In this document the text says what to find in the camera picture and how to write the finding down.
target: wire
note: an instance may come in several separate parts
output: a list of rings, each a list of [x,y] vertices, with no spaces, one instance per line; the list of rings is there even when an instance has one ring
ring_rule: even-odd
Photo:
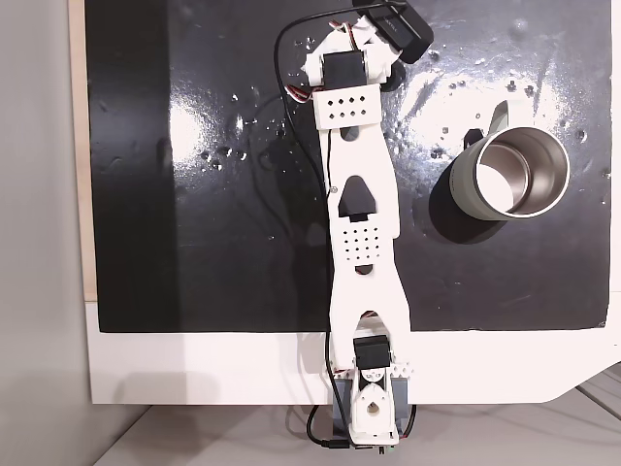
[[[351,30],[351,24],[348,22],[345,23],[345,32],[349,34],[349,42],[351,43],[351,48],[354,50],[359,50],[358,45],[356,44],[356,40],[353,37],[353,31]]]
[[[335,31],[341,31],[344,32],[345,34],[349,35],[349,42],[351,43],[351,48],[353,50],[360,50],[358,49],[358,45],[356,44],[356,40],[353,37],[353,30],[352,30],[352,25],[350,22],[338,22],[338,21],[330,21],[328,24],[330,24],[330,26],[335,30]]]
[[[307,420],[307,436],[312,440],[313,443],[322,446],[321,441],[317,439],[312,433],[312,420],[314,419],[314,415],[317,414],[317,410],[319,409],[319,405],[314,405],[309,413],[309,419]]]
[[[416,419],[416,405],[411,405],[411,409],[409,410],[409,420],[408,425],[406,426],[406,430],[404,430],[404,435],[401,436],[402,439],[406,439],[409,437],[411,433],[411,428],[414,426],[414,420]]]
[[[328,153],[326,154],[326,174],[328,175],[328,196],[332,192],[332,177],[330,176],[330,154],[332,153],[332,130],[328,131]]]
[[[287,93],[286,90],[284,88],[284,84],[282,83],[282,76],[280,74],[280,61],[279,61],[279,52],[280,52],[280,42],[282,41],[282,37],[284,37],[284,35],[286,34],[286,32],[305,22],[308,21],[312,21],[314,19],[320,19],[323,17],[332,17],[334,15],[341,15],[341,14],[345,14],[345,13],[356,13],[356,12],[361,12],[361,11],[368,11],[368,10],[374,10],[376,8],[385,8],[385,7],[406,7],[408,5],[407,2],[395,2],[395,1],[387,1],[387,2],[382,2],[382,3],[378,3],[378,4],[373,4],[373,5],[368,5],[365,7],[351,7],[351,8],[342,8],[339,10],[334,10],[331,12],[324,12],[324,13],[318,13],[315,15],[310,15],[307,17],[300,17],[294,21],[291,21],[290,23],[288,23],[286,26],[284,26],[280,32],[278,33],[277,37],[276,37],[276,41],[274,42],[274,71],[276,73],[276,81],[278,83],[278,91],[280,92],[280,97],[282,98],[282,106],[284,108],[284,118],[286,120],[286,123],[289,125],[289,128],[291,129],[291,135],[293,136],[293,138],[296,140],[296,142],[298,143],[298,146],[300,146],[300,149],[302,150],[302,153],[304,154],[305,158],[307,159],[307,161],[309,162],[312,171],[314,173],[314,176],[319,184],[319,192],[321,195],[321,201],[323,203],[324,206],[324,214],[326,215],[326,276],[327,276],[327,295],[328,295],[328,299],[330,299],[330,296],[332,294],[332,285],[331,285],[331,281],[332,281],[332,271],[330,269],[330,261],[332,259],[331,257],[331,241],[330,241],[330,227],[329,227],[329,216],[328,216],[328,196],[327,193],[325,191],[325,185],[324,185],[324,181],[323,181],[323,177],[321,176],[321,172],[319,171],[319,169],[317,168],[317,164],[314,162],[314,160],[311,157],[311,154],[309,153],[309,151],[305,148],[305,146],[302,144],[302,141],[300,140],[300,137],[298,136],[298,133],[295,129],[295,125],[293,124],[293,118],[291,117],[291,110],[289,109],[289,106],[287,105]],[[337,383],[334,379],[334,374],[332,373],[332,367],[330,366],[330,319],[328,318],[328,326],[326,329],[326,336],[325,336],[325,363],[326,363],[326,370],[328,372],[328,377],[330,379],[330,384],[332,386],[332,391],[334,393],[334,397],[337,400],[337,405],[339,406],[339,413],[341,414],[341,418],[343,420],[343,425],[346,425],[346,421],[345,421],[345,411],[343,408],[343,400],[341,399],[341,395],[339,394],[339,391],[337,389]],[[353,443],[353,440],[351,439],[351,435],[349,434],[349,429],[345,429],[345,432],[347,434],[347,439],[349,440],[349,442],[352,445],[355,445]]]

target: gray floor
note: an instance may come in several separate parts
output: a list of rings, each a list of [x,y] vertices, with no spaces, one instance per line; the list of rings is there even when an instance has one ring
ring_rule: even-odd
[[[621,368],[585,386],[621,409]],[[541,405],[422,407],[410,439],[382,458],[376,450],[327,450],[310,443],[308,411],[153,407],[97,466],[331,465],[354,459],[371,465],[388,458],[391,464],[424,466],[621,464],[621,422],[576,390]],[[325,433],[327,413],[316,424]]]

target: white base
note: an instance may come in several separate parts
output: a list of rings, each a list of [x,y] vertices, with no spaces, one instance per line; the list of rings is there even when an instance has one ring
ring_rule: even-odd
[[[322,334],[101,333],[96,304],[86,320],[93,403],[331,403]],[[410,343],[410,403],[544,402],[621,361],[621,293],[606,328],[424,332]]]

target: white bracket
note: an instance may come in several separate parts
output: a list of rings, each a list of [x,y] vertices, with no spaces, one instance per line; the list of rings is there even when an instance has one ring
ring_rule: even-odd
[[[385,83],[390,78],[390,66],[397,61],[400,52],[385,43],[377,34],[376,27],[366,17],[360,17],[351,28],[358,48],[365,55],[365,72],[367,83]],[[323,84],[323,55],[338,51],[351,50],[348,34],[341,31],[332,31],[321,41],[312,53],[307,55],[307,61],[302,70],[309,77],[309,85],[315,87]]]
[[[379,84],[317,91],[312,99],[326,190],[330,192],[335,268],[330,323],[335,364],[340,370],[354,367],[354,333],[367,311],[376,312],[385,326],[395,361],[405,362],[409,354],[409,305],[394,260],[393,240],[400,230],[399,200],[394,168],[381,132]],[[348,126],[358,126],[354,141],[341,137],[339,128]],[[376,212],[366,221],[351,222],[349,217],[339,216],[345,183],[353,176],[365,182],[376,201]],[[373,270],[361,275],[356,271],[360,265],[372,265]]]
[[[369,382],[362,390],[359,389],[361,377]],[[385,389],[377,384],[382,379]],[[349,434],[356,445],[394,446],[399,443],[392,382],[386,368],[355,372]]]

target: black cable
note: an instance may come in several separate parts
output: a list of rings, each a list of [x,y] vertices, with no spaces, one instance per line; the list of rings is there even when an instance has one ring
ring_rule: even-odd
[[[330,154],[332,153],[332,130],[328,131],[328,153],[326,154],[326,174],[328,175],[328,194],[330,197],[330,189],[332,188],[332,177],[330,176]]]
[[[341,15],[341,14],[345,14],[345,13],[355,13],[355,12],[360,12],[360,11],[368,11],[368,10],[373,10],[376,8],[384,8],[384,7],[406,7],[408,5],[407,2],[395,2],[395,1],[386,1],[386,2],[382,2],[382,3],[377,3],[377,4],[373,4],[373,5],[368,5],[365,7],[351,7],[351,8],[342,8],[339,10],[334,10],[331,12],[324,12],[324,13],[318,13],[315,15],[310,15],[307,17],[301,17],[299,19],[296,19],[294,21],[291,21],[290,23],[288,23],[286,26],[284,26],[280,32],[278,33],[277,37],[276,37],[276,41],[274,42],[274,71],[276,73],[276,81],[278,83],[278,90],[280,92],[280,97],[282,98],[282,106],[284,107],[284,118],[287,122],[287,124],[289,125],[289,128],[291,129],[291,135],[293,136],[293,138],[296,140],[296,142],[298,143],[298,146],[300,146],[300,149],[302,150],[305,158],[307,159],[307,161],[309,162],[312,171],[314,173],[314,176],[317,180],[317,182],[319,183],[319,192],[321,195],[321,201],[323,203],[323,207],[324,207],[324,214],[326,215],[326,272],[327,272],[327,289],[328,289],[328,299],[330,299],[330,295],[332,294],[332,286],[331,286],[331,281],[332,281],[332,271],[330,270],[330,261],[331,261],[331,253],[330,253],[330,219],[328,217],[328,195],[325,191],[325,187],[324,187],[324,181],[323,181],[323,177],[320,174],[319,169],[317,168],[316,163],[314,162],[314,160],[312,159],[311,155],[309,154],[309,152],[307,151],[307,149],[304,147],[304,145],[302,144],[302,141],[300,140],[298,133],[295,129],[295,125],[293,124],[293,119],[291,117],[291,111],[289,110],[289,106],[287,105],[287,94],[286,91],[284,89],[284,84],[282,82],[282,76],[280,75],[280,63],[279,63],[279,51],[280,51],[280,41],[282,41],[282,37],[284,36],[284,34],[291,28],[302,24],[304,22],[308,22],[308,21],[312,21],[314,19],[320,19],[323,17],[332,17],[334,15]],[[332,367],[330,366],[330,319],[328,318],[328,327],[326,330],[326,337],[325,337],[325,363],[326,363],[326,370],[328,372],[328,377],[330,378],[330,384],[332,385],[332,391],[334,392],[334,396],[335,399],[337,400],[337,405],[339,406],[339,412],[341,414],[341,418],[343,419],[343,425],[345,426],[345,432],[347,434],[347,439],[349,440],[349,442],[352,445],[355,445],[351,439],[351,435],[349,434],[349,429],[346,428],[346,421],[345,421],[345,411],[343,408],[343,401],[341,400],[341,395],[339,394],[339,391],[337,389],[337,383],[334,379],[334,374],[332,373]]]
[[[325,440],[321,441],[317,439],[312,433],[312,420],[314,419],[314,415],[317,414],[318,409],[319,409],[319,405],[314,405],[312,409],[310,410],[309,419],[307,420],[307,436],[312,440],[313,443],[321,445],[323,447],[322,442],[325,442]]]
[[[416,405],[411,405],[411,410],[409,411],[408,425],[406,426],[406,430],[404,430],[404,435],[402,436],[404,439],[409,437],[409,434],[411,433],[411,428],[414,426],[415,419],[416,419]]]

